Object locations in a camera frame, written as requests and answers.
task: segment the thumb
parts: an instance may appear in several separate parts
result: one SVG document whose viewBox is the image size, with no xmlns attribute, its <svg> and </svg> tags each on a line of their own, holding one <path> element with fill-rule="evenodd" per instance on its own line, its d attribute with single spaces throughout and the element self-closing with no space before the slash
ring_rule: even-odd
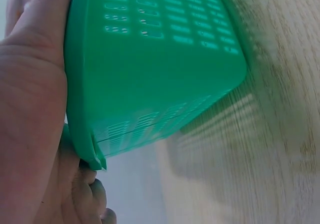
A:
<svg viewBox="0 0 320 224">
<path fill-rule="evenodd" d="M 61 48 L 69 4 L 70 0 L 32 0 L 10 38 L 15 44 Z"/>
<path fill-rule="evenodd" d="M 102 224 L 117 224 L 117 217 L 115 212 L 109 208 L 106 208 L 104 214 L 102 215 Z"/>
</svg>

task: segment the finger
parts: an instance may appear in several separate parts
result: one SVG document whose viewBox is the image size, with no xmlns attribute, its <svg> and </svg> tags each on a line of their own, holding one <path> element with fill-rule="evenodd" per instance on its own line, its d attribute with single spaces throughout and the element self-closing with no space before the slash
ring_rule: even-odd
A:
<svg viewBox="0 0 320 224">
<path fill-rule="evenodd" d="M 12 33 L 23 32 L 18 38 L 22 45 L 62 48 L 70 0 L 32 0 L 23 12 Z"/>
<path fill-rule="evenodd" d="M 113 210 L 106 208 L 103 215 L 101 215 L 102 224 L 117 224 L 117 217 Z"/>
<path fill-rule="evenodd" d="M 101 215 L 104 213 L 107 205 L 105 188 L 102 185 L 101 181 L 99 181 L 98 179 L 95 179 L 94 183 L 90 185 L 90 188 L 92 191 L 92 195 L 96 200 L 95 202 L 97 204 L 98 215 Z"/>
</svg>

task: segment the wooden surface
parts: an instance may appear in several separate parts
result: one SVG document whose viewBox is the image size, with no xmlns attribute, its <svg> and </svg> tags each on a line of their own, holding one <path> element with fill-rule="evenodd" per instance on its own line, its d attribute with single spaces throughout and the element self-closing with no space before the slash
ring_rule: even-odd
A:
<svg viewBox="0 0 320 224">
<path fill-rule="evenodd" d="M 168 224 L 320 223 L 319 0 L 233 0 L 245 82 L 157 143 Z"/>
</svg>

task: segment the green plastic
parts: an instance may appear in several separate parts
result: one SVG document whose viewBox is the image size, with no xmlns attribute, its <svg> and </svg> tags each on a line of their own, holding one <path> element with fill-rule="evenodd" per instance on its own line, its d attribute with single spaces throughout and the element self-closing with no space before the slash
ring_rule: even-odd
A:
<svg viewBox="0 0 320 224">
<path fill-rule="evenodd" d="M 246 75 L 221 0 L 72 0 L 67 118 L 92 169 L 166 138 Z"/>
</svg>

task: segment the green plastic basket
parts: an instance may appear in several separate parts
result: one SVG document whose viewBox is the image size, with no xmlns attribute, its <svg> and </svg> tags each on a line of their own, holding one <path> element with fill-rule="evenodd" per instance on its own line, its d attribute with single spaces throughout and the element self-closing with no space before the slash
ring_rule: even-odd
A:
<svg viewBox="0 0 320 224">
<path fill-rule="evenodd" d="M 221 0 L 72 0 L 64 46 L 70 135 L 96 170 L 176 132 L 246 75 Z"/>
</svg>

